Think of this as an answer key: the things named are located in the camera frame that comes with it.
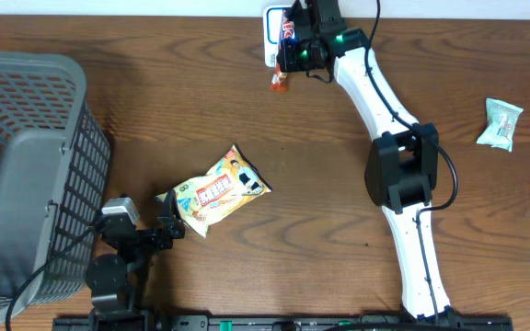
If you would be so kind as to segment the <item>yellow snack chip bag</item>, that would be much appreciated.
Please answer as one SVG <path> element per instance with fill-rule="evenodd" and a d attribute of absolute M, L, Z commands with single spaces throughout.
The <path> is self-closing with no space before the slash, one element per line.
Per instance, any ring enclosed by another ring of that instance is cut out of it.
<path fill-rule="evenodd" d="M 156 196 L 171 203 L 177 216 L 200 237 L 209 227 L 255 198 L 271 192 L 271 186 L 236 145 L 205 175 L 190 178 Z"/>

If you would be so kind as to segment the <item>red Top chocolate bar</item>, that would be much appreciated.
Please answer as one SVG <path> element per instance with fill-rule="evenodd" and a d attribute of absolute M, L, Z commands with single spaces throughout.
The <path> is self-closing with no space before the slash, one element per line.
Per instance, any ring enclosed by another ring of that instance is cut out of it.
<path fill-rule="evenodd" d="M 282 41 L 292 39 L 295 36 L 294 22 L 286 15 L 286 9 L 282 14 L 282 25 L 280 30 L 280 39 L 278 42 L 278 49 L 275 54 L 275 66 L 273 67 L 273 76 L 271 79 L 270 89 L 278 92 L 285 92 L 287 90 L 287 73 L 284 73 L 278 61 L 278 55 L 282 50 Z"/>

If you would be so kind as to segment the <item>grey plastic mesh basket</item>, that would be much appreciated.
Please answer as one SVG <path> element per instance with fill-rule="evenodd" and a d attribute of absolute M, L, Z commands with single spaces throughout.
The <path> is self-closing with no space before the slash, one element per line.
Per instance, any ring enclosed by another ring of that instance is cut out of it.
<path fill-rule="evenodd" d="M 109 163 L 81 66 L 0 51 L 0 324 L 80 290 Z"/>

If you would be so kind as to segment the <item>light teal snack packet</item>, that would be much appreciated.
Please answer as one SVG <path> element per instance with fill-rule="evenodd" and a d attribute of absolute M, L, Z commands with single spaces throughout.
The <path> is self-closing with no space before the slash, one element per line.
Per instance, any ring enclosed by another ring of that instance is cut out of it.
<path fill-rule="evenodd" d="M 487 98 L 487 127 L 478 137 L 477 144 L 490 145 L 507 152 L 513 150 L 513 135 L 523 109 L 505 101 Z"/>

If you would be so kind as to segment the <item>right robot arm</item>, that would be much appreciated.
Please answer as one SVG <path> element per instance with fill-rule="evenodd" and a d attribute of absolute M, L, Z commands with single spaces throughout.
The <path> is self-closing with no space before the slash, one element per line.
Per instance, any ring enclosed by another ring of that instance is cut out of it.
<path fill-rule="evenodd" d="M 414 320 L 439 323 L 450 302 L 432 240 L 432 192 L 446 156 L 433 124 L 421 125 L 398 100 L 375 58 L 373 36 L 348 26 L 336 1 L 295 1 L 263 14 L 277 49 L 277 75 L 317 70 L 341 86 L 359 112 L 372 146 L 365 186 L 388 221 L 402 277 L 402 304 Z"/>

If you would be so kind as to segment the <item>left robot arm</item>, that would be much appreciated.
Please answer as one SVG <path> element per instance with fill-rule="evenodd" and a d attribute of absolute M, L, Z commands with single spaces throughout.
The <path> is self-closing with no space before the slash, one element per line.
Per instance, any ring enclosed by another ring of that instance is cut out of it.
<path fill-rule="evenodd" d="M 144 290 L 153 257 L 185 236 L 175 193 L 160 201 L 158 228 L 136 228 L 139 213 L 128 196 L 108 200 L 93 221 L 93 230 L 115 249 L 96 257 L 86 269 L 94 309 L 88 322 L 92 330 L 170 330 L 170 321 L 158 308 L 143 306 Z"/>

